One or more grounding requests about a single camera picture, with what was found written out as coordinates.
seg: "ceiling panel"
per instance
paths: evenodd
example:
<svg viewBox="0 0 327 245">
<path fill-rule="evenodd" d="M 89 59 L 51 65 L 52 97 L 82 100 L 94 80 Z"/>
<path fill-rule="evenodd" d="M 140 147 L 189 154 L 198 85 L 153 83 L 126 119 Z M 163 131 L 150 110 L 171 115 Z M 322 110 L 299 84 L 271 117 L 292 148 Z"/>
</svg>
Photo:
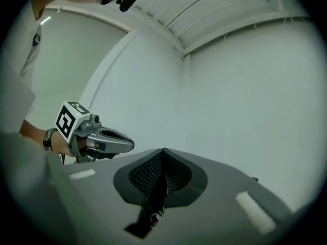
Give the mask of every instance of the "ceiling panel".
<svg viewBox="0 0 327 245">
<path fill-rule="evenodd" d="M 292 11 L 299 16 L 301 9 L 297 0 L 140 0 L 134 6 L 173 33 L 185 49 L 201 40 L 208 42 L 205 38 L 218 34 L 218 29 L 247 24 L 246 18 L 251 22 L 256 16 L 266 19 L 265 14 L 282 18 Z M 301 15 L 307 16 L 304 10 Z"/>
<path fill-rule="evenodd" d="M 103 17 L 124 30 L 147 26 L 172 44 L 181 57 L 236 29 L 278 18 L 308 17 L 297 0 L 137 0 L 126 12 L 115 3 L 48 7 Z"/>
</svg>

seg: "gray surface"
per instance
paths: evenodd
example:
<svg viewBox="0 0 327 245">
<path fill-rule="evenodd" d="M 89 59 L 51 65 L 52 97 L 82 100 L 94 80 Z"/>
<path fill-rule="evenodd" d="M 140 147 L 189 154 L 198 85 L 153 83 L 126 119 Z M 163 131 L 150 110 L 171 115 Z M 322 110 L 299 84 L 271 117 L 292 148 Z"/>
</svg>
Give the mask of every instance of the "gray surface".
<svg viewBox="0 0 327 245">
<path fill-rule="evenodd" d="M 109 228 L 124 229 L 136 222 L 140 207 L 124 202 L 113 185 L 113 176 L 122 166 L 144 157 L 140 154 L 66 166 L 67 173 L 94 169 L 96 174 L 73 184 Z M 289 209 L 274 194 L 241 171 L 212 160 L 174 151 L 201 166 L 208 177 L 204 193 L 187 207 L 168 208 L 162 220 L 145 238 L 155 244 L 245 244 L 259 241 L 259 232 L 251 225 L 235 195 L 249 191 L 273 218 L 280 221 L 290 215 Z"/>
</svg>

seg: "person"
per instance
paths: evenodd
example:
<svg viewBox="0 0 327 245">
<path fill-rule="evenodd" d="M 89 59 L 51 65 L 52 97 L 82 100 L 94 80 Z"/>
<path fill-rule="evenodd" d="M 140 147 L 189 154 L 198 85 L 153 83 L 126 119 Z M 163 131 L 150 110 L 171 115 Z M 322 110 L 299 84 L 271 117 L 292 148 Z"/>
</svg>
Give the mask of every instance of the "person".
<svg viewBox="0 0 327 245">
<path fill-rule="evenodd" d="M 13 23 L 0 51 L 0 81 L 2 93 L 0 131 L 20 133 L 43 146 L 48 131 L 34 127 L 25 117 L 31 112 L 35 99 L 32 78 L 35 61 L 41 44 L 41 18 L 46 5 L 55 0 L 28 0 Z M 80 3 L 98 3 L 101 0 L 69 0 Z M 58 131 L 50 138 L 51 150 L 73 156 Z M 79 147 L 86 147 L 86 140 L 79 140 Z"/>
</svg>

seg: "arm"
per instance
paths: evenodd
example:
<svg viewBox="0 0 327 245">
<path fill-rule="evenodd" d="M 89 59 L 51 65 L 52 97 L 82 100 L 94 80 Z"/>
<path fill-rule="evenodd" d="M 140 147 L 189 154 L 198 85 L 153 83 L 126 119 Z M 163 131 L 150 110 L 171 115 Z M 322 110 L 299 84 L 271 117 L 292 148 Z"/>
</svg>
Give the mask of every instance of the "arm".
<svg viewBox="0 0 327 245">
<path fill-rule="evenodd" d="M 36 141 L 42 148 L 43 147 L 43 138 L 45 131 L 38 129 L 31 125 L 28 121 L 24 120 L 21 128 L 20 134 L 23 137 L 31 138 Z M 86 147 L 86 139 L 80 139 L 78 143 L 80 148 Z M 73 156 L 69 151 L 67 142 L 62 138 L 59 132 L 54 132 L 51 136 L 51 149 L 53 152 L 58 154 L 66 154 L 68 156 Z"/>
</svg>

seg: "white shirt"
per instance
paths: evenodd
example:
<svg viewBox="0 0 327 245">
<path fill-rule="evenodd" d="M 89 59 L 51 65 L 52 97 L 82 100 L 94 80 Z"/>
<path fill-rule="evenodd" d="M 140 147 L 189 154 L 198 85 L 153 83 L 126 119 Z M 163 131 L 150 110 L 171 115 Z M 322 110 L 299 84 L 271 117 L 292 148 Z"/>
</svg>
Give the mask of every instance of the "white shirt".
<svg viewBox="0 0 327 245">
<path fill-rule="evenodd" d="M 33 46 L 33 40 L 40 23 L 29 0 L 0 50 L 0 130 L 5 133 L 19 132 L 35 100 L 32 79 L 40 43 Z"/>
</svg>

